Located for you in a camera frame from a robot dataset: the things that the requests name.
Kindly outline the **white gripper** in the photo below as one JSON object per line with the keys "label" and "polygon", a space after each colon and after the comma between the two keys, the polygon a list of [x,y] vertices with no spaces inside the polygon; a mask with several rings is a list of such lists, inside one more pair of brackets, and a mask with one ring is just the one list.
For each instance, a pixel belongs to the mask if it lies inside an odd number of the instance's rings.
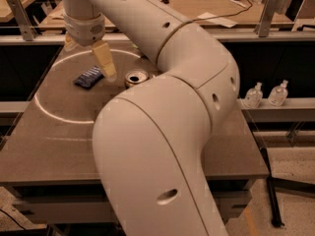
{"label": "white gripper", "polygon": [[112,60],[110,47],[108,43],[101,40],[105,35],[104,15],[90,20],[78,20],[64,15],[65,22],[65,41],[64,49],[73,51],[78,47],[78,43],[82,46],[93,45],[93,54],[98,65],[109,82],[117,79],[117,71]]}

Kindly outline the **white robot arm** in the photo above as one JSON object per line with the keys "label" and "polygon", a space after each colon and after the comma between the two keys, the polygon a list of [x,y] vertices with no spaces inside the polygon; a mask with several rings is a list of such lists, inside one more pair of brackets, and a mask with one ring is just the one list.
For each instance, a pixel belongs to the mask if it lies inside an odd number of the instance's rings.
{"label": "white robot arm", "polygon": [[160,71],[116,95],[94,123],[94,161],[126,236],[228,236],[201,154],[236,104],[231,54],[158,0],[63,3],[78,43],[94,43],[93,25],[111,21]]}

